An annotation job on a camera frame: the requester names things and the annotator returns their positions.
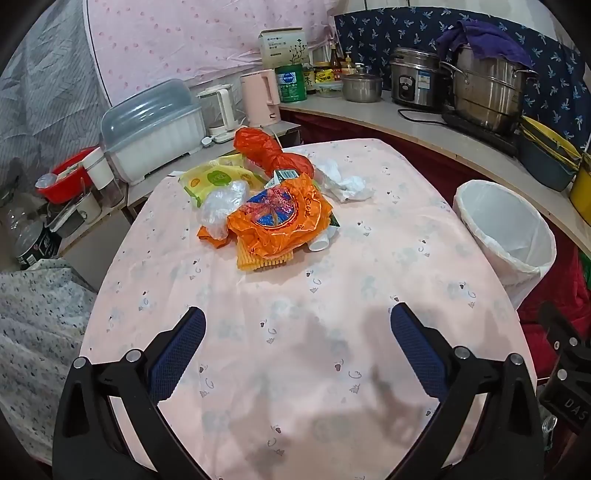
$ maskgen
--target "yellow bin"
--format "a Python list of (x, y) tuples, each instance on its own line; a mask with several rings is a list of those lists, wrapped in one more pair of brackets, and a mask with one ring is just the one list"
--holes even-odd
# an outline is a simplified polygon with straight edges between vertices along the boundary
[(581, 168), (570, 191), (570, 201), (581, 217), (591, 225), (591, 155), (583, 153)]

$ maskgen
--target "plastic jar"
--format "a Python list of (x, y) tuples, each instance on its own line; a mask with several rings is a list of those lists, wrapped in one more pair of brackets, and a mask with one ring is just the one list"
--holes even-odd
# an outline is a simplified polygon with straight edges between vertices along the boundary
[(105, 203), (114, 207), (123, 200), (124, 193), (113, 175), (111, 167), (100, 147), (95, 148), (82, 161), (88, 176), (100, 191)]

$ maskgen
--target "sauce bottle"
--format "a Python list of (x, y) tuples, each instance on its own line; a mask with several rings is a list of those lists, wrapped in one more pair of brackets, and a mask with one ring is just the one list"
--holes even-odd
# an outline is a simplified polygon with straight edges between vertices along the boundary
[(333, 41), (330, 42), (330, 68), (332, 69), (333, 75), (335, 76), (335, 81), (340, 80), (342, 66), (336, 54), (336, 43)]

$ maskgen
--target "kitchen counter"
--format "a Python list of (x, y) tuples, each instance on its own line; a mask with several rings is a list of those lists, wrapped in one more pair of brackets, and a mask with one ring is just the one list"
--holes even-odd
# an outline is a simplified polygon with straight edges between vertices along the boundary
[[(389, 91), (384, 91), (382, 100), (377, 103), (352, 103), (344, 98), (315, 95), (304, 102), (281, 104), (281, 109), (286, 111), (320, 115), (372, 128), (458, 161), (522, 195), (591, 257), (591, 227), (570, 203), (570, 187), (555, 192), (533, 178), (518, 160), (450, 128), (407, 121), (398, 115), (401, 108), (405, 107), (392, 103)], [(439, 115), (432, 113), (407, 112), (406, 115), (414, 119), (442, 121)]]

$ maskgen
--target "pink electric kettle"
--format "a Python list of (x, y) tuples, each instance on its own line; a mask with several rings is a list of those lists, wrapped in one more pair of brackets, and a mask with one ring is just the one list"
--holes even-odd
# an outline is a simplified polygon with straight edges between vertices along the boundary
[(250, 127), (265, 127), (281, 120), (279, 90), (274, 70), (260, 70), (240, 76), (242, 101)]

